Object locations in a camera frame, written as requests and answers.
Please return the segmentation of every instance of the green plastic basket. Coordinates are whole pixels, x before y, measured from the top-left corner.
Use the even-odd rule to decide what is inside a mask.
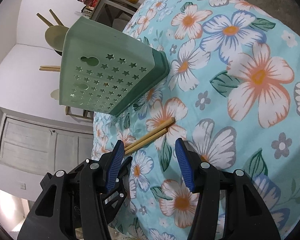
[[[59,103],[118,116],[168,73],[164,52],[81,17],[66,34]]]

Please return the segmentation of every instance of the table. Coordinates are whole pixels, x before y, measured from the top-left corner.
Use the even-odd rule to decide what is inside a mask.
[[[244,169],[284,239],[300,219],[300,37],[243,0],[146,0],[124,33],[163,50],[170,74],[118,118],[95,113],[92,158],[171,116],[176,124],[132,155],[112,226],[142,240],[187,238],[198,196],[175,157],[181,137],[218,169]]]

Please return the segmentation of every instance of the metal screw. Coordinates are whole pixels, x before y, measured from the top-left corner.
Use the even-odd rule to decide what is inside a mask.
[[[99,164],[98,163],[91,163],[90,169],[95,170],[97,168],[99,168]]]
[[[64,174],[65,174],[64,171],[57,171],[57,172],[56,172],[56,176],[57,176],[57,177],[62,177]]]
[[[209,163],[206,163],[206,162],[204,162],[204,163],[201,163],[201,164],[200,164],[200,166],[201,166],[201,168],[203,168],[203,169],[207,169],[207,168],[209,168],[209,167],[210,167],[210,164],[209,164]]]
[[[238,176],[243,176],[244,175],[244,172],[242,170],[236,170],[235,171],[235,174],[237,174]]]

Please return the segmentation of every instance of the white wall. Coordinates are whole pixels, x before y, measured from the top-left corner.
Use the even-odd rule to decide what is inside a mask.
[[[50,93],[59,88],[58,72],[39,71],[40,65],[60,65],[53,50],[15,45],[0,64],[0,106],[16,112],[51,120],[92,125],[65,115]]]
[[[49,9],[52,9],[61,22],[71,27],[80,17],[75,12],[80,12],[84,4],[77,0],[22,0],[18,28],[17,43],[32,46],[51,48],[44,39],[44,33],[48,26],[37,16],[40,13],[52,24],[56,25]]]
[[[17,41],[17,21],[21,0],[3,0],[0,4],[0,62]]]
[[[42,179],[43,176],[19,171],[0,164],[0,190],[16,197],[36,201],[42,192],[40,187]],[[20,182],[26,184],[25,190],[20,188]]]

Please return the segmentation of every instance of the blue flower print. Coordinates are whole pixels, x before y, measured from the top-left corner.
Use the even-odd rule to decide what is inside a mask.
[[[231,57],[242,52],[242,45],[251,47],[254,42],[265,43],[262,30],[253,30],[249,25],[256,16],[246,11],[236,11],[231,20],[225,15],[216,15],[202,25],[205,33],[211,34],[201,40],[200,48],[206,52],[219,51],[219,58],[228,64]]]

